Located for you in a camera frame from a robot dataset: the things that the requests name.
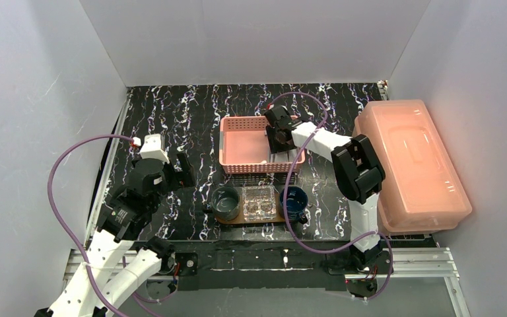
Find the clear plastic container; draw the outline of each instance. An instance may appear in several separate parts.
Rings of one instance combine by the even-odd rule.
[[[390,234],[453,229],[471,204],[421,100],[369,102],[355,134],[372,142],[386,179],[378,200],[381,227]]]
[[[244,220],[271,220],[277,216],[275,189],[270,186],[246,186],[242,188]]]

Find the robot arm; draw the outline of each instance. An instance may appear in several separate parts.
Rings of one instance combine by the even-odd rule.
[[[264,116],[269,122],[266,132],[271,153],[302,146],[317,128],[305,119],[293,119],[283,106],[272,107]],[[337,186],[349,201],[351,240],[363,233],[377,231],[378,192],[382,189],[385,173],[370,140],[364,135],[347,137],[319,129],[306,148],[333,163]],[[367,236],[355,246],[363,254],[372,249],[368,253],[376,253],[379,241],[377,235]]]
[[[195,185],[193,167],[187,157],[178,153],[181,170],[176,170],[162,150],[160,135],[147,136],[140,154],[141,159],[133,161],[126,184],[114,192],[109,203],[111,210],[98,218],[96,232],[87,250],[90,263],[81,263],[59,298],[49,308],[37,311],[35,317],[112,316],[90,284],[87,265],[92,270],[96,286],[116,308],[142,282],[159,272],[163,265],[167,266],[174,247],[154,237],[108,282],[121,257],[151,222],[162,198],[174,190]]]

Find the white wall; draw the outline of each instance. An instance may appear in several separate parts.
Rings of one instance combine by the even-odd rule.
[[[437,234],[473,316],[507,316],[507,1],[432,0],[389,82],[423,99],[473,214]]]
[[[0,317],[33,316],[61,290],[72,244],[48,172],[69,145],[111,132],[125,87],[78,1],[0,0]],[[61,165],[58,207],[82,238],[105,143]]]
[[[388,79],[430,0],[81,0],[127,86]]]

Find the blue cup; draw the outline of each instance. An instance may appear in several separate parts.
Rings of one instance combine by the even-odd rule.
[[[285,190],[281,191],[279,194],[279,214],[281,217],[285,217],[285,211],[283,210],[283,194]],[[308,205],[308,195],[299,187],[289,186],[287,190],[287,214],[288,219],[291,222],[298,221],[299,223],[307,223],[308,218],[306,214],[304,214],[304,210]]]

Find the table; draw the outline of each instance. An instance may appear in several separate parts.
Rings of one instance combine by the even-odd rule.
[[[274,185],[282,190],[285,174],[226,175],[219,164],[219,123],[225,116],[261,116],[268,103],[281,93],[302,91],[318,97],[329,118],[325,128],[351,135],[355,117],[367,102],[381,100],[376,83],[359,84],[281,84],[281,85],[201,85],[133,87],[129,89],[127,111],[120,120],[120,133],[140,137],[160,133],[172,159],[186,152],[195,167],[197,185],[170,194],[154,214],[152,223],[139,240],[157,235],[169,240],[291,240],[284,224],[229,227],[202,212],[203,204],[219,186]],[[309,98],[287,96],[280,100],[296,115],[318,122],[322,112]],[[112,169],[103,187],[105,203],[115,188],[124,184],[131,160],[137,153],[127,142],[119,142]],[[310,201],[309,221],[295,224],[294,231],[304,240],[348,240],[350,235],[347,200],[338,190],[331,162],[307,153],[295,184],[304,189]]]

